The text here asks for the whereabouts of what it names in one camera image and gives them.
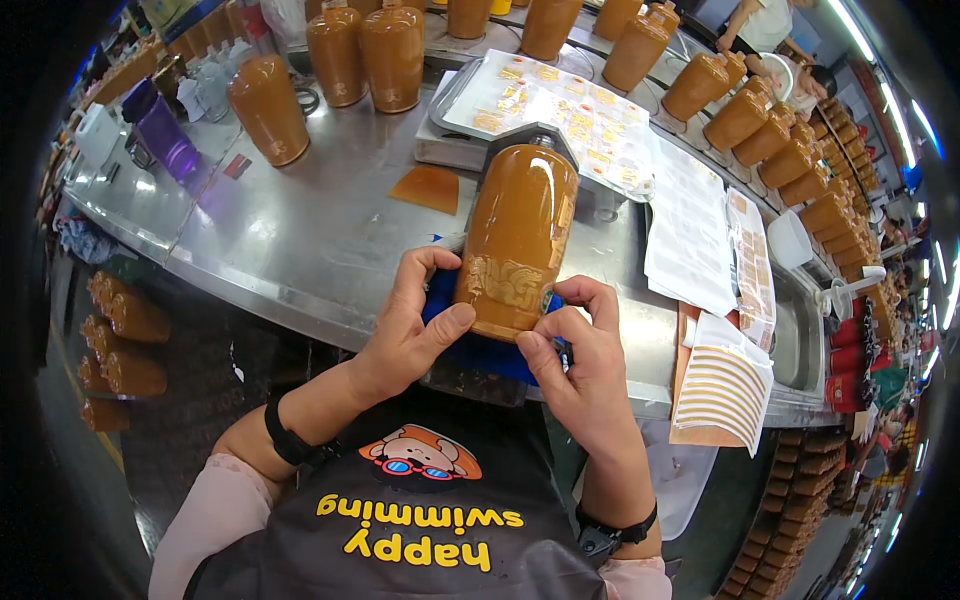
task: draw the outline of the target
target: cartoon character print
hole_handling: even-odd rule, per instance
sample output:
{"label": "cartoon character print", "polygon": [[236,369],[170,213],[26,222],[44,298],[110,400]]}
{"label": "cartoon character print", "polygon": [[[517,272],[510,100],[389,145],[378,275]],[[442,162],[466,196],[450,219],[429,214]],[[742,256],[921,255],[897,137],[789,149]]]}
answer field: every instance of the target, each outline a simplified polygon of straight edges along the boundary
{"label": "cartoon character print", "polygon": [[469,450],[435,431],[409,423],[357,451],[372,461],[376,479],[408,492],[443,492],[465,479],[483,476]]}

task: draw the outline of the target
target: purple water bottle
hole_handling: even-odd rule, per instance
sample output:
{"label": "purple water bottle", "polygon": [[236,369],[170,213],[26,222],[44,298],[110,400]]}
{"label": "purple water bottle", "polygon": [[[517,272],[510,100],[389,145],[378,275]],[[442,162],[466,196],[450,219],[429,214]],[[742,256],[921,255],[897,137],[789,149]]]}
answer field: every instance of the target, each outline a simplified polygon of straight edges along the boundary
{"label": "purple water bottle", "polygon": [[150,79],[137,84],[121,101],[123,118],[135,126],[140,141],[177,183],[184,185],[199,153]]}

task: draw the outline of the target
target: pink sleeve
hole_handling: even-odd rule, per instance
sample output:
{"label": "pink sleeve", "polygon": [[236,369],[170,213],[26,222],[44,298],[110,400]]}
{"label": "pink sleeve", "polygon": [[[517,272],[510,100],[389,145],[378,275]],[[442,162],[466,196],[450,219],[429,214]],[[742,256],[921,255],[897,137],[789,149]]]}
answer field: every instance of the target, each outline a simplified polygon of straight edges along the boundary
{"label": "pink sleeve", "polygon": [[610,600],[670,600],[673,585],[666,576],[663,558],[637,561],[609,559],[600,567]]}
{"label": "pink sleeve", "polygon": [[154,554],[149,600],[181,600],[197,566],[266,527],[273,502],[260,476],[240,459],[206,459]]}

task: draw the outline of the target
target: factory floor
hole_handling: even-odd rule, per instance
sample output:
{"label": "factory floor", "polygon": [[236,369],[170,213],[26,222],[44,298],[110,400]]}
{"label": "factory floor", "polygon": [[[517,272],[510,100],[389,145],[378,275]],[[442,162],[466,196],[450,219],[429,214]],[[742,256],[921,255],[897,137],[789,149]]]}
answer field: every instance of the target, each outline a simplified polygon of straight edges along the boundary
{"label": "factory floor", "polygon": [[[166,365],[168,391],[129,403],[130,431],[87,429],[76,372],[88,353],[79,327],[96,310],[85,290],[94,270],[59,256],[52,268],[47,364],[36,379],[43,443],[82,513],[83,542],[112,569],[109,586],[121,591],[118,597],[146,597],[153,550],[220,434],[271,395],[342,356],[234,309],[150,261],[119,257],[105,270],[136,281],[170,313],[170,342],[151,350]],[[568,494],[586,454],[546,413],[557,482]],[[663,545],[675,599],[709,598],[726,576],[762,493],[775,446],[771,438],[764,436],[754,460],[742,449],[720,449],[689,525]]]}

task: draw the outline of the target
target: woman's left hand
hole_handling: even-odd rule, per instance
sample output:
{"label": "woman's left hand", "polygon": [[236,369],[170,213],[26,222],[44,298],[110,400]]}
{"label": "woman's left hand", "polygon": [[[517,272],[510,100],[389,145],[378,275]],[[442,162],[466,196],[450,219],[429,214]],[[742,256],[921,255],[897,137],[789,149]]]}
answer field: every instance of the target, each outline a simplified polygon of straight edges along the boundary
{"label": "woman's left hand", "polygon": [[397,396],[420,379],[437,357],[467,333],[476,319],[469,304],[459,302],[423,324],[426,303],[423,283],[437,269],[459,269],[460,257],[438,246],[424,246],[403,254],[396,269],[394,289],[383,303],[373,335],[352,360],[351,381],[356,396],[369,408]]}

